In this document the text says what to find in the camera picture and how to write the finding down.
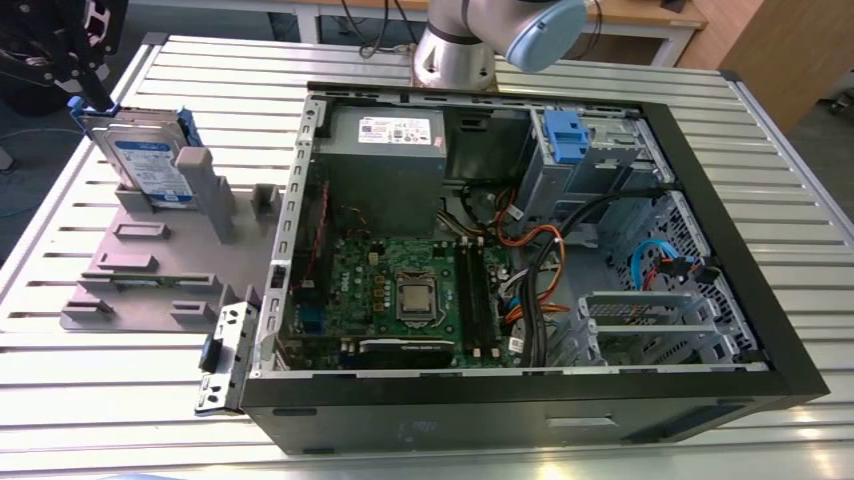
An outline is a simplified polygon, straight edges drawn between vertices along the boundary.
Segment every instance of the green circuit board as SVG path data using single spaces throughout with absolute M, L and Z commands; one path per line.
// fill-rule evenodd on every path
M 456 368 L 503 366 L 507 362 L 503 349 L 499 348 L 498 358 L 492 358 L 491 352 L 484 352 L 475 358 L 460 347 L 463 325 L 454 252 L 455 243 L 447 241 L 339 241 L 332 261 L 330 301 L 323 314 L 323 336 L 446 340 L 458 346 L 454 362 Z M 507 266 L 506 250 L 502 247 L 484 247 L 484 263 L 490 274 L 496 273 Z M 435 281 L 436 287 L 436 318 L 415 328 L 398 318 L 398 282 L 408 275 L 420 275 L 430 282 Z M 492 300 L 490 305 L 499 336 L 498 311 Z M 322 358 L 315 358 L 315 368 L 332 368 L 336 360 L 328 352 L 322 352 L 315 355 L 318 356 Z

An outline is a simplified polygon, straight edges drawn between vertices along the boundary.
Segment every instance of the aluminum work table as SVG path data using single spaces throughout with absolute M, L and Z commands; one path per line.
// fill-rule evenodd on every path
M 575 62 L 522 74 L 499 62 L 498 72 L 508 92 L 670 104 L 833 393 L 666 447 L 288 458 L 245 417 L 193 417 L 203 335 L 60 328 L 117 203 L 116 174 L 84 140 L 0 270 L 0 475 L 854 476 L 854 230 L 750 94 L 695 70 Z M 171 37 L 141 46 L 115 97 L 127 106 L 187 106 L 229 184 L 284 185 L 306 82 L 408 78 L 404 57 L 364 61 L 351 47 Z

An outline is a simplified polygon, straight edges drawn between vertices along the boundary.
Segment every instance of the motherboard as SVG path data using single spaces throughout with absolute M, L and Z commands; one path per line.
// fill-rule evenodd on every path
M 494 292 L 507 253 L 483 241 L 347 239 L 326 307 L 299 305 L 286 346 L 312 369 L 483 368 L 508 361 Z

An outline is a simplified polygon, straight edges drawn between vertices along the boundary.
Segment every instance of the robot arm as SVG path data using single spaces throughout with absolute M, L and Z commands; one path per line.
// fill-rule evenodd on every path
M 128 0 L 0 0 L 0 72 L 80 92 L 97 111 L 113 102 L 101 80 Z M 584 0 L 432 0 L 415 77 L 435 88 L 483 90 L 494 52 L 524 71 L 551 65 L 580 34 Z
M 56 83 L 109 110 L 104 56 L 117 50 L 127 6 L 128 0 L 0 0 L 0 72 Z
M 495 78 L 494 52 L 523 71 L 554 64 L 584 26 L 584 0 L 432 0 L 415 53 L 428 87 L 483 90 Z

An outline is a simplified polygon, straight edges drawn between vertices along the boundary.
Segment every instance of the black cable on floor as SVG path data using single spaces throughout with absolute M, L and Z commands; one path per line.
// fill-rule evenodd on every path
M 590 52 L 592 52 L 592 49 L 596 48 L 599 37 L 602 37 L 602 4 L 599 3 L 599 0 L 592 1 L 596 6 L 596 21 L 592 27 L 592 33 L 590 34 L 590 38 L 587 39 L 587 46 L 584 47 L 584 50 L 570 60 L 583 59 L 590 54 Z
M 410 19 L 407 18 L 406 12 L 403 11 L 403 7 L 400 6 L 400 0 L 395 0 L 395 5 L 398 6 L 398 11 L 400 12 L 400 18 L 403 18 L 403 23 L 406 24 L 406 29 L 410 31 L 410 37 L 412 38 L 412 43 L 418 43 L 418 37 L 415 36 L 415 31 L 412 30 Z
M 352 15 L 350 14 L 350 6 L 347 5 L 347 0 L 342 0 L 342 7 L 344 7 L 344 15 L 347 16 L 347 21 L 350 22 L 350 27 L 352 29 L 352 32 L 356 34 L 356 38 L 359 39 L 359 42 L 362 43 L 362 46 L 359 47 L 359 55 L 366 60 L 368 58 L 371 58 L 376 54 L 376 52 L 382 52 L 382 53 L 394 53 L 395 52 L 394 48 L 382 48 L 380 47 L 380 44 L 383 42 L 383 38 L 386 37 L 386 28 L 388 27 L 388 0 L 386 0 L 384 4 L 386 5 L 384 5 L 384 10 L 383 10 L 383 26 L 380 28 L 379 35 L 376 36 L 376 38 L 371 42 L 368 42 L 364 39 L 364 35 L 362 35 L 362 30 L 359 30 L 359 24 L 356 23 L 356 21 L 352 18 Z

